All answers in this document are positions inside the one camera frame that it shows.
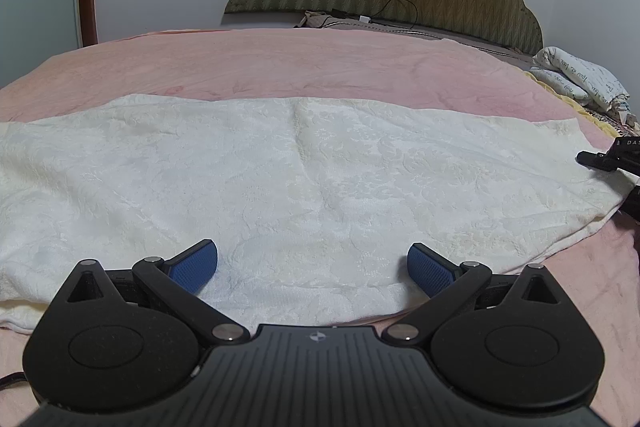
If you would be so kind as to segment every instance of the pillow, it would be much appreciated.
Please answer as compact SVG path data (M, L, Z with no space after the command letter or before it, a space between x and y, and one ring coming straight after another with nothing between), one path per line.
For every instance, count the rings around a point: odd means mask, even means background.
M531 68L530 73L540 82L544 82L556 93L564 94L570 99L578 102L580 105L587 105L591 102L591 97L588 92L580 86L576 86L572 81L564 76L564 74L559 73L559 71L541 70L540 68L533 67Z
M629 93L609 71L560 48L542 48L533 61L545 70L562 71L570 81L584 89L601 110L611 110L614 98L626 100Z

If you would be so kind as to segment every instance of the power cord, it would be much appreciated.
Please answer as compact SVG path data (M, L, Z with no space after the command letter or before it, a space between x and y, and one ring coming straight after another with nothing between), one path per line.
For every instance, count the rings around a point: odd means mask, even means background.
M24 376L23 372L19 371L18 373L12 373L6 377L0 378L0 391L17 383L26 381L27 377Z
M373 17L375 17L376 15L380 15L380 14L385 10L385 8L386 8L387 6L389 6L389 3L390 3L391 1L393 1L393 0L388 0L388 1L385 3L385 5L382 7L382 9L380 9L379 11L377 11L376 13L374 13L374 14L371 16L371 18L373 19ZM415 23L417 23L417 22L418 22L418 8L417 8L417 6L416 6L413 2L411 2L411 1L409 1L409 0L398 0L398 1L407 1L409 4L411 4L411 6L413 6L413 7L414 7L414 10L415 10L415 19L414 19L414 23L409 27L409 29L412 29L412 28L415 26Z
M375 16L377 16L377 15L380 15L380 14L385 10L385 8L386 8L387 6L389 6L389 3L390 3L391 1L394 1L394 0L388 0L388 1L385 3L385 5L382 7L382 9L380 9L380 10L378 10L376 13L374 13L374 14L370 17L370 19L373 19L373 17L375 17ZM414 19L414 23L413 23L411 26L409 26L409 28L404 28L404 29L412 29L412 28L415 26L415 24L418 22L418 8L417 8L417 6L416 6L413 2L411 2L411 1L409 1L409 0L398 0L398 1L407 1L411 6L413 6L413 7L414 7L414 10L415 10L415 19ZM331 19L332 17L333 17L333 15L331 15L331 14L327 15L327 16L326 16L326 18L324 19L324 21L322 21L322 24L318 26L318 29L320 29L320 28L325 28L325 27L326 27L326 23L327 23L327 21L328 21L329 19Z

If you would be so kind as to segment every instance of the black plastic part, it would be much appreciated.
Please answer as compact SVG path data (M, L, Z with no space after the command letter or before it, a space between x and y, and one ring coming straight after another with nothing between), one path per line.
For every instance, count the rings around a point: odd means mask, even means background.
M492 275L489 284L476 299L476 310L484 310L497 306L506 297L517 275Z
M523 413L588 405L604 368L598 339L544 267L526 267L496 307L447 321L430 352L460 393Z
M133 280L133 272L129 270L106 270L111 283L125 301L149 308L149 299Z
M586 167L611 172L616 169L640 176L640 138L619 137L614 140L606 154L578 152L575 160Z
M23 372L18 371L17 373L11 373L10 375L6 375L6 377L0 378L0 391L7 387L11 387L12 385L16 385L17 383L26 381L27 377L24 376Z
M149 297L150 306L180 319L196 334L201 346L218 344L239 344L251 338L249 331L223 315L206 302L183 289L177 282L159 269L162 261L150 263L138 261L133 265L133 279ZM213 336L211 331L220 324L235 324L242 328L242 335L233 341L223 341Z
M418 335L411 340L398 340L382 332L382 339L396 346L423 346L445 322L461 313L475 309L476 301L491 281L492 272L484 264L470 268L455 284L444 288L430 301L402 318L402 324L411 325Z
M45 405L23 427L603 427L587 408L519 417L469 402L424 353L381 343L371 327L261 326L249 343L216 347L173 396L91 415Z
M640 185L636 185L626 197L620 211L640 221Z
M176 391L198 356L185 324L127 304L100 264L86 260L76 265L33 331L22 367L38 400L113 412Z

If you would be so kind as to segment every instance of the circular pad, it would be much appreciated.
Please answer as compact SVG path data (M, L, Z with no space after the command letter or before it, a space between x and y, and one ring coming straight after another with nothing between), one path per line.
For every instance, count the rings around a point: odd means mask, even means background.
M96 326L78 333L69 354L84 367L109 369L132 362L145 346L142 336L122 326Z
M69 303L44 314L27 343L22 366L33 394L79 412L142 407L180 388L199 347L180 320L158 311Z
M484 345L501 362L521 367L549 362L559 349L553 335L529 326L498 328L486 336Z

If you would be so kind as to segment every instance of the metal pivot screw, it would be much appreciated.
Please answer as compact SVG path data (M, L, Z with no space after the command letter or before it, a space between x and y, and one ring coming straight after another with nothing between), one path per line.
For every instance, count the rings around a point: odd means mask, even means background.
M244 330L237 324L218 324L211 330L211 334L221 341L236 341L240 337Z
M411 324L394 324L386 329L389 336L399 341L410 341L418 336L418 328Z

